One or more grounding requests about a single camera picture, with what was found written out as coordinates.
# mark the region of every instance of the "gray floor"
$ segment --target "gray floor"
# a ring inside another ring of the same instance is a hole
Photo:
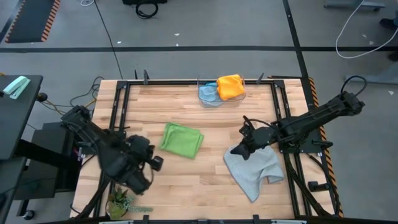
[[[380,45],[392,32],[379,27],[382,17],[392,17],[395,1],[380,1],[380,12],[361,11],[341,37],[340,46]],[[12,14],[17,0],[0,2],[0,27]],[[49,39],[44,43],[6,44],[0,47],[109,47],[109,40],[95,6],[81,7],[79,0],[62,1]],[[352,9],[324,9],[323,1],[290,0],[302,46],[332,47]],[[117,47],[266,45],[293,46],[284,7],[280,0],[169,0],[159,6],[154,19],[140,20],[121,1],[98,0],[98,6]],[[391,45],[396,46],[396,38]],[[345,55],[362,52],[343,52]],[[321,103],[335,96],[349,74],[372,74],[387,68],[388,52],[376,52],[354,60],[339,58],[335,52],[304,52],[308,74],[315,79]],[[245,77],[265,75],[301,76],[295,52],[118,52],[124,78],[146,69],[151,78],[216,77],[241,73]],[[41,74],[42,91],[50,100],[67,105],[69,99],[88,91],[95,77],[119,78],[113,53],[30,53],[0,54],[0,72],[9,75]],[[350,84],[356,91],[361,85]],[[335,143],[331,155],[343,210],[347,217],[398,220],[398,137],[394,119],[398,109],[398,86],[369,85],[359,96],[366,103],[363,112],[339,118],[326,125],[328,139]],[[90,101],[88,96],[76,101]],[[58,121],[59,115],[40,104],[34,106],[29,124]],[[24,139],[33,130],[26,127]],[[73,194],[34,200],[29,209],[34,220],[16,218],[14,203],[8,223],[40,223],[64,220],[69,216]]]

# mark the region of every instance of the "green towel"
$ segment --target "green towel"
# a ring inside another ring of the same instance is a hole
[[[203,135],[199,130],[191,129],[175,123],[167,123],[160,148],[174,154],[194,159]]]

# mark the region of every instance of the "wooden table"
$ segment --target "wooden table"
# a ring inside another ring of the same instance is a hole
[[[307,112],[301,81],[284,81],[292,116]],[[101,128],[109,127],[116,82],[103,80],[99,88],[93,122]],[[243,125],[243,115],[267,122],[276,120],[269,86],[246,85],[246,92],[246,98],[237,108],[202,108],[198,104],[196,85],[137,85],[131,88],[126,115],[126,126],[131,128],[126,130],[127,135],[143,135],[150,139],[151,144],[159,146],[168,122],[199,129],[204,135],[195,160],[156,147],[155,155],[164,158],[163,168],[155,172],[154,183],[135,203],[154,209],[148,213],[151,220],[252,219],[253,214],[258,214],[261,219],[294,217],[286,173],[282,182],[268,184],[265,181],[259,198],[250,203],[224,164],[223,155],[227,148],[242,139],[238,130]],[[277,145],[273,144],[272,148],[285,169]],[[306,182],[325,183],[325,176],[316,163],[307,155],[301,155],[301,161]],[[73,202],[75,209],[82,210],[87,204],[98,187],[99,178],[98,162],[92,159],[81,170]],[[302,196],[297,186],[296,191],[300,213],[304,215]],[[107,192],[102,201],[102,215],[105,213]],[[333,213],[329,192],[313,194],[326,211]],[[123,218],[141,220],[142,215],[127,213]]]

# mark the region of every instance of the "orange cloth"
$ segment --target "orange cloth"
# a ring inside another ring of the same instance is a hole
[[[227,75],[217,79],[217,91],[222,100],[228,100],[244,93],[242,78],[238,75]]]

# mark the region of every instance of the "small plant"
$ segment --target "small plant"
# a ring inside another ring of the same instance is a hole
[[[127,195],[128,190],[122,192],[118,187],[108,196],[107,211],[112,220],[120,219],[126,212],[151,212],[153,209],[148,207],[132,206],[135,201],[133,195]]]

